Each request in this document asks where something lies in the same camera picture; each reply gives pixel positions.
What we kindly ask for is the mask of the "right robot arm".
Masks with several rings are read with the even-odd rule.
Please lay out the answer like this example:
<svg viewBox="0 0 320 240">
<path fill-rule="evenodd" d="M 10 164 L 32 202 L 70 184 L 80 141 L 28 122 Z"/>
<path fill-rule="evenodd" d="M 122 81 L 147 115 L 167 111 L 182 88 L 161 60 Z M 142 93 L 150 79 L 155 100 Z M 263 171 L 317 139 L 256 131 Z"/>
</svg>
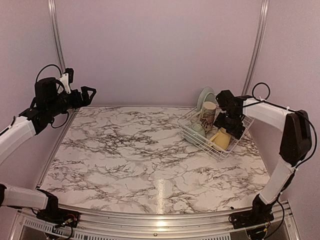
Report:
<svg viewBox="0 0 320 240">
<path fill-rule="evenodd" d="M 239 140 L 244 132 L 245 117 L 263 122 L 279 131 L 278 163 L 252 207 L 230 215 L 235 228 L 273 220 L 272 208 L 290 185 L 297 168 L 309 160 L 317 146 L 316 130 L 305 110 L 293 110 L 254 95 L 235 96 L 222 90 L 215 97 L 221 109 L 214 125 Z"/>
</svg>

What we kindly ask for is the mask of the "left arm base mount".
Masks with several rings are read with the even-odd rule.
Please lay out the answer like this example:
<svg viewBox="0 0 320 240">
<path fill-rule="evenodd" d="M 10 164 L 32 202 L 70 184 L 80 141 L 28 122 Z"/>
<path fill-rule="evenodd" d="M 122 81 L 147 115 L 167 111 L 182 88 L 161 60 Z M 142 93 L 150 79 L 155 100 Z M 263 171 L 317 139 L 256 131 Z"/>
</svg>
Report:
<svg viewBox="0 0 320 240">
<path fill-rule="evenodd" d="M 56 228 L 68 225 L 76 228 L 79 222 L 80 213 L 78 211 L 58 208 L 57 210 L 41 209 L 36 217 L 40 220 L 55 224 Z"/>
</svg>

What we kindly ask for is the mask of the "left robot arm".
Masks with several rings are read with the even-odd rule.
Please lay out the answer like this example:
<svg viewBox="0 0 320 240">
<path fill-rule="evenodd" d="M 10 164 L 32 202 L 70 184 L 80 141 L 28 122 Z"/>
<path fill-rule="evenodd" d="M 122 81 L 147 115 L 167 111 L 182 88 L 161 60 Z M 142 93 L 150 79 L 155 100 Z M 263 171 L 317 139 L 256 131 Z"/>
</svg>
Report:
<svg viewBox="0 0 320 240">
<path fill-rule="evenodd" d="M 35 96 L 30 107 L 13 117 L 9 126 L 0 133 L 0 161 L 3 163 L 23 143 L 52 126 L 55 117 L 68 115 L 70 110 L 87 107 L 97 93 L 95 88 L 82 86 L 71 89 L 74 70 L 66 68 L 60 77 L 36 78 Z M 5 183 L 0 185 L 0 204 L 10 208 L 37 209 L 36 216 L 58 223 L 67 216 L 59 208 L 58 198 L 42 189 L 31 190 Z"/>
</svg>

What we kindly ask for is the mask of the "beige patterned mug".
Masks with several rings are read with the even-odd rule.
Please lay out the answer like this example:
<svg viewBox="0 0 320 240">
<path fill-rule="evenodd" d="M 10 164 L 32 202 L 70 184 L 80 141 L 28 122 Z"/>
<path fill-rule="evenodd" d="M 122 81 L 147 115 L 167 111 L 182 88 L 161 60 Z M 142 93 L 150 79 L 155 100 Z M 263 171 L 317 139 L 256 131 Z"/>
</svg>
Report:
<svg viewBox="0 0 320 240">
<path fill-rule="evenodd" d="M 217 106 L 215 103 L 211 101 L 205 101 L 202 104 L 199 123 L 204 128 L 206 132 L 211 131 L 213 129 L 215 115 L 216 115 Z"/>
</svg>

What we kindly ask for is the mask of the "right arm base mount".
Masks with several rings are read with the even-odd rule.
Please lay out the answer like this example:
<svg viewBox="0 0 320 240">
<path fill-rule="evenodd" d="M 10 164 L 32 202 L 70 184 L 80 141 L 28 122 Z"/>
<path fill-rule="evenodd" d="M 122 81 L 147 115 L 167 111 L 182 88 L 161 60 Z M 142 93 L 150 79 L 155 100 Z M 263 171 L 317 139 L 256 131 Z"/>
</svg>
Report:
<svg viewBox="0 0 320 240">
<path fill-rule="evenodd" d="M 268 224 L 273 221 L 274 215 L 272 211 L 254 215 L 252 210 L 235 212 L 229 215 L 228 220 L 234 229 L 248 228 L 260 224 Z"/>
</svg>

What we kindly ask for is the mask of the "green floral plate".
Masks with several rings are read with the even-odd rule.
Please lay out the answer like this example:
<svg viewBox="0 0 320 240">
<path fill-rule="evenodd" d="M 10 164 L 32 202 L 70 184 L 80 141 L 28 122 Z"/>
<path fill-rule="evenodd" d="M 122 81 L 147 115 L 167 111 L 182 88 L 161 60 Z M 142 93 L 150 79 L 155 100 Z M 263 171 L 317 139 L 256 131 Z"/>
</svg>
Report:
<svg viewBox="0 0 320 240">
<path fill-rule="evenodd" d="M 196 105 L 197 111 L 200 111 L 202 109 L 202 105 L 204 102 L 212 102 L 214 104 L 217 103 L 214 90 L 209 86 L 204 87 L 201 93 L 199 94 Z"/>
</svg>

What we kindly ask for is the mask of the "yellow mug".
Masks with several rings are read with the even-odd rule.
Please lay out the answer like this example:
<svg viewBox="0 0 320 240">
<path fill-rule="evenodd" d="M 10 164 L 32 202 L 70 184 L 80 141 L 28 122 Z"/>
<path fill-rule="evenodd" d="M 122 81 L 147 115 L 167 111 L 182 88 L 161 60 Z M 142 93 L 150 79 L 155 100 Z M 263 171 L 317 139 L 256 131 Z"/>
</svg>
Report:
<svg viewBox="0 0 320 240">
<path fill-rule="evenodd" d="M 217 151 L 225 151 L 230 143 L 231 135 L 227 133 L 227 130 L 221 127 L 215 135 L 209 139 L 209 146 L 213 147 Z"/>
</svg>

